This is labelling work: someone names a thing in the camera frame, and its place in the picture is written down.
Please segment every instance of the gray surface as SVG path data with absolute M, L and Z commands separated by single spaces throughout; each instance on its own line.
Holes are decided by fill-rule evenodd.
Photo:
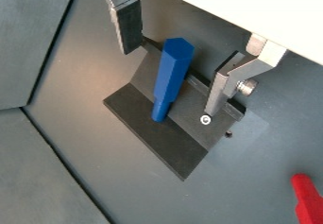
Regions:
M 185 37 L 212 78 L 248 33 L 177 0 L 142 0 L 145 34 Z M 290 54 L 258 77 L 249 111 L 182 182 L 106 109 L 146 51 L 119 51 L 105 0 L 78 0 L 34 105 L 38 124 L 118 223 L 298 223 L 290 176 L 313 176 L 323 193 L 323 67 Z
M 25 106 L 70 0 L 0 0 L 0 109 Z
M 107 224 L 25 113 L 0 111 L 0 223 Z

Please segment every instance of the white overhead panel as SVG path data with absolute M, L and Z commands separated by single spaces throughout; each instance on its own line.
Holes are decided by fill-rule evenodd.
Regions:
M 183 0 L 323 65 L 323 0 Z

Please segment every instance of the red handle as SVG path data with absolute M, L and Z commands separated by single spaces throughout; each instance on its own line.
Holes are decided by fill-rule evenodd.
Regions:
M 292 178 L 298 198 L 296 212 L 301 224 L 323 224 L 323 198 L 320 196 L 310 177 L 296 174 Z

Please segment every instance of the bolt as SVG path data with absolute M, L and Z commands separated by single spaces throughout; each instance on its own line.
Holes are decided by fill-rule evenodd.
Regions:
M 233 133 L 232 130 L 229 130 L 229 131 L 225 133 L 225 137 L 226 137 L 226 138 L 232 138 L 233 135 L 234 135 L 234 133 Z
M 242 92 L 244 95 L 250 96 L 257 86 L 258 86 L 258 81 L 254 79 L 248 79 L 240 82 L 238 91 Z
M 210 115 L 208 115 L 208 114 L 202 115 L 201 122 L 202 122 L 204 125 L 209 125 L 212 123 Z

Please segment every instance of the gray table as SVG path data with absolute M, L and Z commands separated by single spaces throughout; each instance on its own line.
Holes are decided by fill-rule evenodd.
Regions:
M 178 0 L 142 0 L 145 34 L 197 46 L 209 78 L 249 32 Z M 261 75 L 246 117 L 183 182 L 103 104 L 146 56 L 123 56 L 105 0 L 77 0 L 27 111 L 105 209 L 123 224 L 292 224 L 289 179 L 305 171 L 323 193 L 323 67 L 290 53 Z

